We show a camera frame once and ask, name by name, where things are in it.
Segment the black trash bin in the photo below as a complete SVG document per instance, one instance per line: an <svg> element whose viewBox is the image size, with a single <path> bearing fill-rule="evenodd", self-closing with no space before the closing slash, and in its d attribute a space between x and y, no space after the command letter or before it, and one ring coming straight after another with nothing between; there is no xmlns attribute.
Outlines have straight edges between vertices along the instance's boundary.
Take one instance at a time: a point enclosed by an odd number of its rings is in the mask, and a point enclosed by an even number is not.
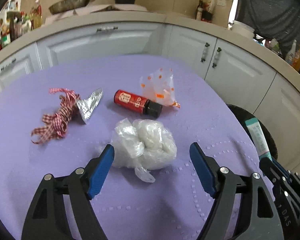
<svg viewBox="0 0 300 240"><path fill-rule="evenodd" d="M227 104L227 106L249 135L256 147L259 158L267 157L271 160L277 160L277 146L264 124L241 107L230 104Z"/></svg>

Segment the teal white tube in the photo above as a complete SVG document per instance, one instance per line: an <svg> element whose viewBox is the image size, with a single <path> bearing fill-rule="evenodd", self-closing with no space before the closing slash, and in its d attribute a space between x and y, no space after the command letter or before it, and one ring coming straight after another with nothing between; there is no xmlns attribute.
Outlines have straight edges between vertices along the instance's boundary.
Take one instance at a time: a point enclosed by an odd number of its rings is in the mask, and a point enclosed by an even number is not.
<svg viewBox="0 0 300 240"><path fill-rule="evenodd" d="M252 141L256 147L259 159L268 158L272 160L266 137L257 118L251 118L245 121L245 125L251 135Z"/></svg>

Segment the white right cabinet doors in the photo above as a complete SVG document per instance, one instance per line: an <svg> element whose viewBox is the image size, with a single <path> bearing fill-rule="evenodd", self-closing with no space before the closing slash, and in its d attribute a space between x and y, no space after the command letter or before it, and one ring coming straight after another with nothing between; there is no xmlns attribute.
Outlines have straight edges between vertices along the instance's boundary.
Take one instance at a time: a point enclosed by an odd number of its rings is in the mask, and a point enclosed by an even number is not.
<svg viewBox="0 0 300 240"><path fill-rule="evenodd" d="M277 161L300 175L300 93L277 74L254 116L273 137Z"/></svg>

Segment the white corner cabinet doors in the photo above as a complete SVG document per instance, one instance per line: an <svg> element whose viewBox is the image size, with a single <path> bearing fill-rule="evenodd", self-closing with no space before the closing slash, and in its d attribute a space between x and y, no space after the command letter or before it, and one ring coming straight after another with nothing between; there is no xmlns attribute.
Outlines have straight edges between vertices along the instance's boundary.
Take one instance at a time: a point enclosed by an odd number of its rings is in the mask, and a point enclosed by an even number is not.
<svg viewBox="0 0 300 240"><path fill-rule="evenodd" d="M275 71L261 59L215 36L167 25L164 53L194 70L225 101L260 101Z"/></svg>

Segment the red checkered ribbon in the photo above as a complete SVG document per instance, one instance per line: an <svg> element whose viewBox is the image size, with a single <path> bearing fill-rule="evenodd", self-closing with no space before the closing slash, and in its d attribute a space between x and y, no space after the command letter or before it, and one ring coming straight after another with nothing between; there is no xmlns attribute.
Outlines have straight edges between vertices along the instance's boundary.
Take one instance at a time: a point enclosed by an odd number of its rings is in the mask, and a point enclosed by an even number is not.
<svg viewBox="0 0 300 240"><path fill-rule="evenodd" d="M79 112L76 103L80 99L80 95L74 90L50 88L49 93L61 93L59 96L60 107L53 114L44 114L42 117L44 126L32 130L31 136L37 136L37 140L32 140L32 143L36 145L44 144L53 139L63 139L66 136L69 122Z"/></svg>

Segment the purple tablecloth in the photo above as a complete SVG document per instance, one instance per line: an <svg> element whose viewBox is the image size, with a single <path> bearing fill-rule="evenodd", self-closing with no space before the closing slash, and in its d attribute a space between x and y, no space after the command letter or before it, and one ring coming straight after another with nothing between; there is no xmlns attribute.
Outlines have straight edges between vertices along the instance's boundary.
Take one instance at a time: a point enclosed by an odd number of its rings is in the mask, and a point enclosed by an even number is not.
<svg viewBox="0 0 300 240"><path fill-rule="evenodd" d="M87 168L109 156L87 178ZM96 57L25 75L0 93L0 220L15 239L51 239L41 222L63 177L61 207L73 239L82 239L74 194L86 180L87 204L107 239L196 239L213 205L209 175L193 146L230 174L259 172L253 142L224 101L199 76L163 57ZM77 182L70 182L76 177Z"/></svg>

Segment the orange detergent bottle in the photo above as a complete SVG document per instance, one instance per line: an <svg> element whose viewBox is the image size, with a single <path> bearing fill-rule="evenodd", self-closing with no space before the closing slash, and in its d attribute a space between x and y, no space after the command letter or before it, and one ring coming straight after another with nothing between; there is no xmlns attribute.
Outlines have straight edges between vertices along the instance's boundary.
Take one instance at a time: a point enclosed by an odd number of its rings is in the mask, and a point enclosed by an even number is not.
<svg viewBox="0 0 300 240"><path fill-rule="evenodd" d="M296 48L292 67L298 72L300 70L300 44Z"/></svg>

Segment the white spray bottle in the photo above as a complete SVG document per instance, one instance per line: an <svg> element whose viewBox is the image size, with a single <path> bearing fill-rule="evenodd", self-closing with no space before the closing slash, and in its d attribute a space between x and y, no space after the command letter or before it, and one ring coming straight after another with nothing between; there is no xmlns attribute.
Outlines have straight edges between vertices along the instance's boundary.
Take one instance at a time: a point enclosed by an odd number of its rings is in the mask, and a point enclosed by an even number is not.
<svg viewBox="0 0 300 240"><path fill-rule="evenodd" d="M292 46L288 53L286 54L285 61L291 66L294 61L296 51L296 40L293 41Z"/></svg>

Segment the silver foil wrapper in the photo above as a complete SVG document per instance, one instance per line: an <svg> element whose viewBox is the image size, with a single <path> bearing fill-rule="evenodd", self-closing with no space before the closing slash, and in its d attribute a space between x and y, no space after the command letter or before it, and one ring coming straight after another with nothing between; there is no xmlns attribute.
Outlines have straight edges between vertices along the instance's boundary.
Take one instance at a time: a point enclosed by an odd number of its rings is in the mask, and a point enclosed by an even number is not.
<svg viewBox="0 0 300 240"><path fill-rule="evenodd" d="M85 124L88 123L94 109L98 106L103 98L102 88L93 91L86 99L79 99L76 101L76 106L79 110L80 116Z"/></svg>

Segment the clear crumpled plastic bag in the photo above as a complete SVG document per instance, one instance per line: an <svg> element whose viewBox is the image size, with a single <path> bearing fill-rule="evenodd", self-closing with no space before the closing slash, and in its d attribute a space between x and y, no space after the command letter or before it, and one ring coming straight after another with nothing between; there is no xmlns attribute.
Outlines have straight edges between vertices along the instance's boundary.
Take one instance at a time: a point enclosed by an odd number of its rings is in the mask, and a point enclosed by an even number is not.
<svg viewBox="0 0 300 240"><path fill-rule="evenodd" d="M172 133L162 122L151 119L119 121L110 144L115 152L112 166L133 169L145 183L154 183L151 171L168 167L177 157Z"/></svg>

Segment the red small bottle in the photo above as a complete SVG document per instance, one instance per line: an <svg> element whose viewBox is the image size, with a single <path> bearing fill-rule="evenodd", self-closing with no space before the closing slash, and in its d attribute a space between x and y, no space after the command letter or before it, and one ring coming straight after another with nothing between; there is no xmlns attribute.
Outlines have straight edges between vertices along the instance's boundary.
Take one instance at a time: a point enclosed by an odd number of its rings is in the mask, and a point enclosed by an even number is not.
<svg viewBox="0 0 300 240"><path fill-rule="evenodd" d="M133 112L158 118L163 105L149 100L146 97L136 95L125 90L117 90L114 95L114 103Z"/></svg>

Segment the orange dotted clear bag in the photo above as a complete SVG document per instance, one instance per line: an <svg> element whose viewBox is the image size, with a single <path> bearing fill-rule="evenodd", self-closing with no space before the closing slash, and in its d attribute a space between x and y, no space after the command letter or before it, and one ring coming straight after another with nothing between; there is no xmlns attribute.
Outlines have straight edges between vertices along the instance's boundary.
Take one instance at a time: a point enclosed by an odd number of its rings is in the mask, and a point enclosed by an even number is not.
<svg viewBox="0 0 300 240"><path fill-rule="evenodd" d="M172 68L160 68L155 72L140 77L142 96L166 107L180 108L175 97Z"/></svg>

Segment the white lidded bucket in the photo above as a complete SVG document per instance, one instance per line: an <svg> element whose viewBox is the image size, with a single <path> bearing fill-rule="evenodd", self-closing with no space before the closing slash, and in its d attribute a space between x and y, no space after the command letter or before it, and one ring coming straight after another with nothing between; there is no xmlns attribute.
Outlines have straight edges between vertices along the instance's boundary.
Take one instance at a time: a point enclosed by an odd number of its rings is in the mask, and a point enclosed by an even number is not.
<svg viewBox="0 0 300 240"><path fill-rule="evenodd" d="M253 39L255 29L239 21L234 21L231 30L246 38Z"/></svg>

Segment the dark window curtain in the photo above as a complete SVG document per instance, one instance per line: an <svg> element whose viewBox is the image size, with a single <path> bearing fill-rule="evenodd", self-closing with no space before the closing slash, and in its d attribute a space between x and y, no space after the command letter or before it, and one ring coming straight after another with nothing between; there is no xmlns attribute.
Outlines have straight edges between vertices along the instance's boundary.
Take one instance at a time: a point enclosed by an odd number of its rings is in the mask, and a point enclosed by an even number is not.
<svg viewBox="0 0 300 240"><path fill-rule="evenodd" d="M284 50L293 41L300 44L300 0L238 0L235 20L276 39Z"/></svg>

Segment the red black utensil holder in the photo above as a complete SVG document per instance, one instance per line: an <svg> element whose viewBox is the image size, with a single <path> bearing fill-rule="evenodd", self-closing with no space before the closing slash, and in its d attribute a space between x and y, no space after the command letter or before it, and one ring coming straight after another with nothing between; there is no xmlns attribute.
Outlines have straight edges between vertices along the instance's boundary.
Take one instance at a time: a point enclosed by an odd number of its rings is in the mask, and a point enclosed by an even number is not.
<svg viewBox="0 0 300 240"><path fill-rule="evenodd" d="M213 18L213 13L208 12L208 7L209 5L207 3L204 3L201 21L211 23Z"/></svg>

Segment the dark sauce bottle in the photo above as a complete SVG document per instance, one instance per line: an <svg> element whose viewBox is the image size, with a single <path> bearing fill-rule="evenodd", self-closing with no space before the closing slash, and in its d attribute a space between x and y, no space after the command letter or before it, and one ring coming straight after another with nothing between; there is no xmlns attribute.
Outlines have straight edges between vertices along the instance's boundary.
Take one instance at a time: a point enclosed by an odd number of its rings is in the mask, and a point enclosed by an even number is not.
<svg viewBox="0 0 300 240"><path fill-rule="evenodd" d="M203 0L199 0L197 10L196 10L196 20L197 21L201 21L203 9L204 9L204 2L203 2Z"/></svg>

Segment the white drawer cabinet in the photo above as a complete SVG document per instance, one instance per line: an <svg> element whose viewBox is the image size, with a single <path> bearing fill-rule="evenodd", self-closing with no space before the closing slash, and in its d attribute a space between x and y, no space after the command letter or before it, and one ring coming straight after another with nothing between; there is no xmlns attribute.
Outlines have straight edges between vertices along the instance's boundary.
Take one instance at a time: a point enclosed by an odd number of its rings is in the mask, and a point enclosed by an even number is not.
<svg viewBox="0 0 300 240"><path fill-rule="evenodd" d="M162 54L163 24L111 22L75 28L32 42L0 63L0 93L20 77L95 56Z"/></svg>

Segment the condiment rack with bottles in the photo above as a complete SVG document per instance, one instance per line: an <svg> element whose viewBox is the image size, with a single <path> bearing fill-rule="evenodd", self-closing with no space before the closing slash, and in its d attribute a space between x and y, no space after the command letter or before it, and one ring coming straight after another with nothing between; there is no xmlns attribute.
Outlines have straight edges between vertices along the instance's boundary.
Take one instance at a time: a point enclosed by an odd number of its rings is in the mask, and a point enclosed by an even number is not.
<svg viewBox="0 0 300 240"><path fill-rule="evenodd" d="M8 0L0 11L0 51L32 29L29 16L20 6L21 0Z"/></svg>

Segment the cooking oil bottle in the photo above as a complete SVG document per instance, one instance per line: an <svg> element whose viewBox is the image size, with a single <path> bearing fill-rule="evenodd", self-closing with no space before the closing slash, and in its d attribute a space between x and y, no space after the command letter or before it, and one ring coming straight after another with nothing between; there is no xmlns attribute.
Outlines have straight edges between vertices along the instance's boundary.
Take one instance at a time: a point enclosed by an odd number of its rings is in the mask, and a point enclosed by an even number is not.
<svg viewBox="0 0 300 240"><path fill-rule="evenodd" d="M42 26L42 6L40 0L35 0L35 6L32 14L33 28L37 29Z"/></svg>

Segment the steel wok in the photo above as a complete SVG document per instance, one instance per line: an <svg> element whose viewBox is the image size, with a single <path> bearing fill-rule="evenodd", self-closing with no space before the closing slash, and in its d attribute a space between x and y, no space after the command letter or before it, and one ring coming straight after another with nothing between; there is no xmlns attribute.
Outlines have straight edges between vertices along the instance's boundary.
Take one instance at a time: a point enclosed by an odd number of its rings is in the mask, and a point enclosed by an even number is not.
<svg viewBox="0 0 300 240"><path fill-rule="evenodd" d="M74 10L77 8L86 7L90 0L60 0L49 7L52 15Z"/></svg>

